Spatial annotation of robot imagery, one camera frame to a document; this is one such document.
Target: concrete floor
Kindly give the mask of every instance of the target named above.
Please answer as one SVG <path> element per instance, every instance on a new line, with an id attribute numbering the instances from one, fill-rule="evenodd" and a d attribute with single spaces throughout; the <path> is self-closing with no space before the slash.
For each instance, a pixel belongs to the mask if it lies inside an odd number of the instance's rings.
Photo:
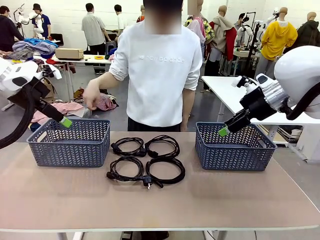
<path id="1" fill-rule="evenodd" d="M 75 88 L 85 87 L 89 80 L 93 79 L 93 69 L 77 68 L 77 74 L 74 75 L 73 84 Z M 60 98 L 67 96 L 67 91 L 63 80 L 53 80 L 53 85 Z M 214 93 L 200 93 L 203 84 L 199 83 L 196 91 L 195 103 L 188 123 L 188 130 L 195 131 L 196 122 L 215 122 L 218 117 L 221 101 Z M 128 99 L 128 79 L 121 82 L 120 86 L 110 89 L 109 93 L 117 97 L 119 107 L 108 112 L 94 112 L 93 118 L 108 119 L 111 121 L 112 131 L 126 131 L 128 117 L 126 114 L 126 106 Z M 7 104 L 7 101 L 0 99 L 0 107 Z M 17 106 L 13 106 L 9 110 L 0 111 L 0 139 L 12 132 L 21 120 L 23 110 Z M 226 109 L 224 120 L 232 116 L 232 113 Z M 25 142 L 31 132 L 27 130 L 19 139 L 19 142 Z M 293 178 L 300 188 L 309 196 L 315 206 L 320 209 L 320 165 L 310 165 L 301 161 L 298 156 L 291 152 L 288 148 L 278 148 L 273 157 L 279 162 L 284 170 Z M 258 240 L 318 240 L 320 236 L 320 228 L 306 230 L 290 230 L 290 231 L 257 231 Z M 120 233 L 108 232 L 90 232 L 86 233 L 84 240 L 118 240 Z M 53 233 L 12 233 L 0 232 L 0 240 L 54 240 L 56 235 Z M 202 232 L 171 232 L 169 240 L 203 240 Z M 227 240 L 255 240 L 253 231 L 234 231 L 229 232 Z"/>

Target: hand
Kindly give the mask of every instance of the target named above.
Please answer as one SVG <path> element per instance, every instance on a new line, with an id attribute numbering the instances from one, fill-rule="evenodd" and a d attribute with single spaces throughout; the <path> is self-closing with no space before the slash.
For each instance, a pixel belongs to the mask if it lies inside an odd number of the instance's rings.
<path id="1" fill-rule="evenodd" d="M 180 124 L 180 131 L 181 132 L 187 132 L 188 131 L 188 120 L 183 119 Z"/>
<path id="2" fill-rule="evenodd" d="M 90 110 L 96 110 L 97 104 L 100 100 L 99 80 L 93 79 L 83 93 L 84 103 Z"/>

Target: yellow hoodie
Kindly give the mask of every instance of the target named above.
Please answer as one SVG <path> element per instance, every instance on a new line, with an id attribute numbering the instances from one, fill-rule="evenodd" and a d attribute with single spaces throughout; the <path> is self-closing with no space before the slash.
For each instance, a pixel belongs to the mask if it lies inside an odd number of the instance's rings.
<path id="1" fill-rule="evenodd" d="M 287 26 L 280 26 L 277 21 L 271 23 L 262 38 L 262 55 L 274 61 L 276 56 L 281 56 L 284 47 L 291 47 L 298 37 L 295 27 L 288 22 Z"/>

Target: gray shirt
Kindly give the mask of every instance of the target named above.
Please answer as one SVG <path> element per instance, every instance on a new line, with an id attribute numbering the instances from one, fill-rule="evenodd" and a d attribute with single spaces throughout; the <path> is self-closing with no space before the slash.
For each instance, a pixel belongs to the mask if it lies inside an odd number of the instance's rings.
<path id="1" fill-rule="evenodd" d="M 240 27 L 243 27 L 243 26 L 244 26 L 243 24 L 239 24 L 238 22 L 234 24 L 234 27 L 237 31 L 239 30 Z M 240 37 L 241 37 L 240 40 L 236 41 L 237 46 L 240 46 L 240 44 L 243 44 L 245 42 L 245 36 L 246 36 L 246 32 L 242 31 L 240 34 Z"/>
<path id="2" fill-rule="evenodd" d="M 81 30 L 84 31 L 89 46 L 100 45 L 105 42 L 105 35 L 102 32 L 104 28 L 105 24 L 101 18 L 95 16 L 93 12 L 88 12 L 82 19 Z"/>

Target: gray basket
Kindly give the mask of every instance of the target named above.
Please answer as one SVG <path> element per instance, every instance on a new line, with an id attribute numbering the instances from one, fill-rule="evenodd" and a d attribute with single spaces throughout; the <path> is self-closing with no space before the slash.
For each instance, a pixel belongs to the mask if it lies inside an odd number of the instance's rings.
<path id="1" fill-rule="evenodd" d="M 110 146 L 110 121 L 73 119 L 70 128 L 50 119 L 28 139 L 38 166 L 99 168 Z"/>
<path id="2" fill-rule="evenodd" d="M 219 122 L 197 122 L 195 150 L 206 170 L 264 171 L 277 146 L 254 124 L 221 137 Z"/>

